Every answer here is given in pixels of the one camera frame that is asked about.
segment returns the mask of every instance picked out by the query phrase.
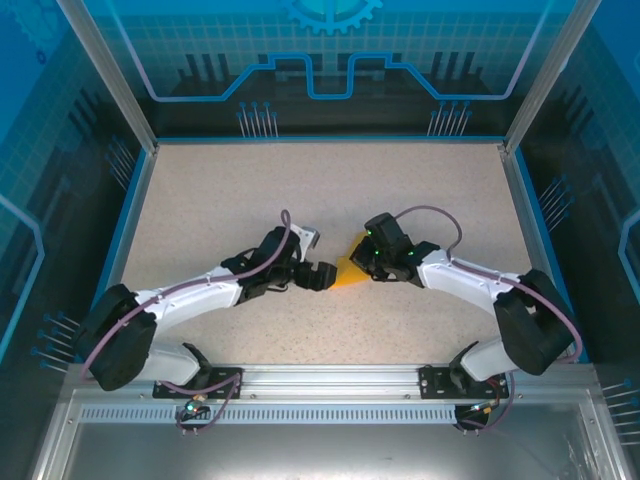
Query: metal base plate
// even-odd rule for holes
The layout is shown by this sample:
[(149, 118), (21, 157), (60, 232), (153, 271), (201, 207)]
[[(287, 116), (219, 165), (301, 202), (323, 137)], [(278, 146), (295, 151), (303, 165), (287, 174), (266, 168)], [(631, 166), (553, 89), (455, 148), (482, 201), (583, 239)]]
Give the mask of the metal base plate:
[[(216, 367), (211, 370), (211, 374), (209, 375), (209, 382), (207, 385), (215, 385), (216, 383), (223, 382), (225, 379), (233, 376), (240, 375), (240, 383), (238, 384), (238, 388), (231, 396), (232, 399), (240, 398), (240, 390), (242, 389), (242, 369), (234, 368), (234, 367)], [(207, 393), (207, 398), (210, 400), (224, 400), (229, 395), (231, 388), (233, 387), (233, 382), (225, 385), (224, 387), (214, 390), (213, 392)], [(171, 390), (161, 383), (155, 383), (153, 385), (153, 398), (164, 398), (164, 399), (189, 399), (193, 397), (193, 395), (185, 395), (183, 393), (178, 393), (174, 390)]]
[(420, 382), (420, 398), (423, 400), (493, 400), (496, 397), (508, 398), (509, 388), (506, 378), (500, 375), (500, 380), (505, 380), (504, 385), (496, 389), (486, 382), (477, 382), (467, 389), (467, 393), (461, 393), (453, 384), (449, 376), (449, 367), (434, 367), (425, 365), (418, 369)]

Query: gear icon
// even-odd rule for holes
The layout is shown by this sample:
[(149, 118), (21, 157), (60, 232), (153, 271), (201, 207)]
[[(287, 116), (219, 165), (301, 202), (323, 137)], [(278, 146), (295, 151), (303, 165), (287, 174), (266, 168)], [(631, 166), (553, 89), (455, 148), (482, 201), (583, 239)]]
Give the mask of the gear icon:
[(43, 48), (56, 37), (60, 22), (55, 0), (4, 0), (3, 3), (36, 47)]
[(336, 31), (345, 34), (349, 28), (360, 28), (363, 19), (371, 20), (373, 10), (382, 0), (281, 0), (289, 12), (289, 20), (297, 20), (301, 28), (311, 27), (314, 34)]

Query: cable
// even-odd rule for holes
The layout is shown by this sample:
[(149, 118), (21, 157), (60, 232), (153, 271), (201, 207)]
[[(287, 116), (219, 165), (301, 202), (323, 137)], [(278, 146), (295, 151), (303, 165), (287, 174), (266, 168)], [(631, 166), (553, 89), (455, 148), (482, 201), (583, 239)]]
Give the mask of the cable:
[(213, 277), (213, 278), (205, 277), (205, 278), (189, 280), (187, 282), (174, 285), (173, 287), (169, 287), (166, 290), (164, 290), (161, 294), (151, 297), (146, 302), (141, 303), (136, 308), (134, 308), (129, 313), (127, 313), (125, 316), (123, 316), (120, 320), (118, 320), (113, 325), (113, 327), (111, 327), (109, 331), (100, 339), (100, 341), (97, 343), (95, 348), (91, 351), (91, 353), (85, 360), (84, 364), (82, 365), (82, 369), (80, 370), (80, 378), (84, 379), (87, 377), (89, 368), (95, 361), (96, 357), (100, 354), (102, 349), (105, 347), (105, 345), (109, 342), (109, 340), (111, 340), (111, 338), (113, 338), (113, 336), (121, 328), (123, 328), (129, 322), (129, 320), (134, 318), (138, 313), (142, 312), (145, 308), (149, 307), (155, 302), (159, 302), (162, 298), (168, 297), (169, 295), (172, 295), (176, 292), (184, 290), (185, 288), (195, 287), (197, 285), (204, 285), (207, 283), (229, 282), (233, 280), (241, 280), (243, 278), (251, 277), (257, 273), (260, 273), (262, 270), (264, 270), (269, 265), (271, 265), (278, 258), (280, 253), (282, 253), (282, 250), (287, 242), (287, 239), (289, 238), (289, 233), (291, 232), (291, 214), (289, 213), (289, 211), (286, 209), (282, 210), (282, 212), (280, 212), (280, 219), (282, 220), (282, 223), (285, 226), (284, 235), (282, 236), (282, 240), (280, 240), (280, 244), (278, 245), (278, 248), (276, 248), (276, 251), (262, 265), (259, 265), (256, 268), (253, 268), (247, 272), (238, 273), (236, 275), (221, 275), (219, 277)]
[(430, 210), (430, 211), (438, 212), (444, 215), (445, 217), (447, 217), (449, 220), (451, 220), (451, 222), (455, 225), (456, 230), (458, 232), (458, 236), (456, 240), (451, 245), (449, 245), (449, 247), (446, 250), (447, 258), (451, 261), (452, 265), (458, 267), (460, 270), (464, 270), (465, 272), (469, 272), (474, 275), (479, 275), (481, 277), (488, 278), (489, 280), (492, 280), (492, 281), (504, 282), (507, 285), (511, 285), (512, 287), (517, 288), (518, 290), (533, 297), (539, 303), (541, 303), (546, 308), (548, 308), (564, 324), (564, 326), (567, 327), (567, 330), (569, 330), (569, 332), (573, 336), (573, 340), (576, 344), (576, 350), (575, 352), (573, 352), (572, 355), (569, 355), (568, 357), (558, 360), (559, 363), (572, 363), (580, 358), (580, 355), (582, 355), (582, 350), (583, 350), (582, 338), (580, 337), (580, 333), (578, 333), (578, 330), (573, 325), (571, 320), (569, 320), (569, 318), (558, 307), (556, 307), (553, 303), (551, 303), (549, 300), (547, 300), (545, 297), (540, 295), (538, 292), (536, 292), (532, 288), (529, 288), (526, 285), (522, 285), (520, 282), (516, 282), (515, 280), (511, 280), (510, 278), (502, 277), (501, 275), (496, 275), (490, 272), (485, 272), (484, 270), (479, 270), (477, 268), (464, 265), (458, 262), (457, 260), (455, 260), (451, 256), (451, 252), (462, 241), (462, 227), (460, 226), (460, 222), (458, 222), (458, 220), (446, 210), (439, 207), (434, 207), (431, 205), (416, 205), (415, 207), (411, 207), (411, 208), (407, 208), (406, 210), (403, 210), (398, 215), (396, 215), (395, 218), (397, 220), (400, 217), (403, 217), (404, 215), (406, 215), (407, 213), (413, 212), (415, 210)]
[[(471, 425), (473, 427), (476, 427), (480, 431), (491, 432), (491, 433), (494, 433), (496, 435), (500, 435), (501, 437), (507, 438), (509, 441), (515, 443), (523, 451), (525, 451), (527, 454), (529, 454), (529, 456), (533, 460), (535, 460), (535, 462), (540, 466), (540, 468), (542, 468), (549, 475), (551, 475), (551, 477), (556, 478), (556, 473), (538, 455), (536, 455), (529, 447), (527, 447), (525, 444), (523, 444), (520, 440), (515, 438), (513, 435), (509, 435), (506, 432), (502, 432), (502, 431), (496, 429), (496, 427), (500, 423), (502, 423), (502, 421), (506, 418), (507, 414), (509, 413), (509, 411), (513, 407), (513, 400), (514, 400), (514, 398), (516, 396), (516, 382), (515, 382), (515, 379), (513, 377), (513, 373), (511, 373), (511, 372), (509, 372), (509, 381), (511, 382), (511, 395), (509, 396), (509, 402), (507, 403), (507, 406), (502, 411), (500, 416), (493, 423), (491, 423), (490, 425), (483, 425), (482, 423), (476, 422), (476, 421), (473, 421), (473, 420), (461, 420), (460, 423), (466, 423), (467, 425)], [(456, 428), (458, 428), (458, 430), (462, 430), (464, 432), (464, 429), (462, 429), (458, 424), (455, 425), (455, 426), (456, 426)]]
[(496, 382), (493, 378), (487, 380), (487, 383), (491, 385), (496, 392), (496, 406), (500, 406), (500, 383)]
[[(226, 379), (224, 382), (220, 382), (218, 385), (214, 385), (213, 387), (205, 388), (204, 390), (200, 391), (200, 393), (205, 393), (205, 391), (211, 392), (212, 390), (215, 390), (216, 387), (217, 388), (221, 388), (221, 387), (229, 384), (231, 381), (233, 381), (233, 386), (231, 387), (231, 390), (229, 390), (229, 394), (227, 395), (227, 398), (224, 399), (224, 403), (222, 404), (222, 406), (220, 407), (218, 412), (214, 415), (214, 417), (211, 419), (211, 421), (209, 423), (203, 425), (202, 427), (195, 428), (194, 429), (194, 433), (197, 434), (197, 432), (202, 432), (203, 430), (207, 430), (207, 429), (213, 427), (216, 424), (216, 422), (220, 419), (220, 417), (222, 417), (222, 414), (226, 410), (227, 405), (229, 405), (229, 401), (231, 400), (231, 397), (233, 397), (233, 394), (236, 393), (236, 390), (238, 389), (238, 384), (240, 383), (240, 375), (236, 374), (233, 377), (230, 377), (230, 378)], [(165, 386), (166, 386), (166, 384), (173, 385), (170, 382), (162, 382), (162, 383)], [(180, 393), (184, 393), (184, 392), (187, 392), (187, 391), (189, 391), (189, 390), (182, 389), (182, 392), (180, 392), (180, 390), (176, 390), (176, 392), (180, 392)], [(183, 415), (184, 415), (184, 410), (182, 410), (181, 412), (178, 413), (178, 416), (176, 418), (176, 426), (179, 429), (181, 429), (183, 434), (184, 434), (184, 432), (187, 432), (188, 430), (186, 428), (184, 428), (184, 424), (182, 422), (182, 416)]]
[(183, 395), (204, 395), (205, 393), (213, 392), (214, 390), (218, 390), (222, 387), (226, 387), (231, 382), (237, 383), (239, 380), (240, 380), (240, 375), (236, 373), (235, 375), (227, 378), (226, 380), (223, 380), (222, 382), (216, 385), (203, 388), (202, 390), (187, 390), (186, 388), (182, 388), (179, 385), (176, 385), (174, 383), (167, 382), (167, 381), (161, 381), (160, 383), (165, 387), (169, 388), (170, 390), (175, 390), (176, 392), (182, 393)]

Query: vent slot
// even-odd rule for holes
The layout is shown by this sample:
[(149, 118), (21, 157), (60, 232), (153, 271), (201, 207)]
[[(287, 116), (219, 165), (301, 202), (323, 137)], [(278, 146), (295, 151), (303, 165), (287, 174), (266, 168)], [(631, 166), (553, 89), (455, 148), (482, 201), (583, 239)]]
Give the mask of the vent slot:
[[(83, 423), (173, 424), (179, 405), (85, 405)], [(211, 420), (212, 411), (187, 424)], [(453, 424), (448, 405), (231, 405), (219, 420), (223, 424)]]

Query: black joint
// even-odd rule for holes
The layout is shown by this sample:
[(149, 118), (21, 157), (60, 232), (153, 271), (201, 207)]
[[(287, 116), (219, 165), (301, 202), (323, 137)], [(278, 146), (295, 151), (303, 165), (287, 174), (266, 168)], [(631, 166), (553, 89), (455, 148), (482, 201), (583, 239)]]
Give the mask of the black joint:
[(335, 283), (337, 271), (330, 263), (318, 262), (316, 270), (313, 270), (310, 262), (302, 262), (295, 269), (294, 282), (301, 288), (320, 292)]
[[(73, 348), (87, 358), (118, 320), (138, 307), (136, 294), (122, 284), (110, 287), (83, 319), (73, 340)], [(128, 384), (142, 371), (156, 331), (155, 315), (142, 311), (109, 340), (90, 371), (105, 391)]]
[[(189, 380), (188, 383), (182, 385), (186, 390), (203, 390), (212, 385), (221, 383), (234, 375), (238, 376), (237, 387), (231, 396), (232, 399), (240, 398), (240, 390), (242, 388), (242, 376), (244, 371), (239, 367), (211, 367), (200, 369), (196, 375)], [(227, 398), (235, 382), (229, 382), (224, 387), (207, 393), (209, 400), (224, 400)], [(178, 393), (171, 388), (166, 387), (162, 383), (156, 383), (153, 386), (153, 398), (158, 399), (189, 399), (193, 398), (191, 394)]]
[[(543, 272), (531, 270), (520, 277), (520, 283), (549, 300), (575, 324), (571, 310)], [(499, 294), (494, 309), (507, 355), (530, 375), (542, 375), (573, 342), (571, 332), (555, 314), (516, 288)]]
[(410, 282), (423, 288), (418, 267), (423, 259), (440, 247), (430, 242), (413, 245), (396, 219), (382, 213), (367, 223), (367, 236), (349, 259), (378, 282)]
[[(274, 228), (265, 236), (260, 246), (252, 251), (249, 258), (240, 254), (228, 258), (220, 265), (228, 268), (236, 275), (259, 267), (277, 251), (285, 232), (284, 227)], [(298, 263), (294, 256), (299, 252), (300, 237), (293, 232), (289, 232), (282, 251), (268, 267), (255, 275), (238, 280), (238, 284), (242, 287), (242, 293), (236, 305), (260, 297), (274, 286), (283, 288), (293, 279), (294, 267)]]
[(469, 405), (456, 405), (455, 415), (457, 423), (454, 425), (456, 428), (462, 428), (466, 431), (482, 430), (489, 423), (489, 413), (485, 413), (483, 410), (476, 411)]
[(186, 388), (189, 390), (203, 390), (207, 388), (209, 386), (208, 382), (209, 377), (211, 376), (211, 370), (213, 369), (209, 360), (207, 360), (207, 357), (205, 357), (204, 354), (191, 343), (183, 343), (182, 345), (191, 352), (191, 355), (195, 357), (198, 361), (198, 366), (200, 367), (198, 373), (196, 373), (189, 381), (189, 386)]
[(462, 367), (462, 357), (464, 357), (467, 352), (477, 344), (478, 342), (473, 342), (456, 355), (449, 363), (449, 377), (451, 378), (451, 383), (456, 386), (461, 395), (466, 395), (469, 388), (475, 383), (475, 380), (471, 378), (471, 375), (469, 375)]
[[(475, 343), (460, 352), (456, 359), (461, 359), (474, 345)], [(419, 368), (420, 398), (423, 400), (495, 400), (509, 396), (506, 381), (502, 382), (505, 379), (504, 375), (493, 377), (497, 387), (488, 381), (476, 382), (468, 374), (464, 375), (466, 375), (464, 388), (460, 388), (456, 384), (455, 375), (452, 375), (451, 366), (425, 365)]]

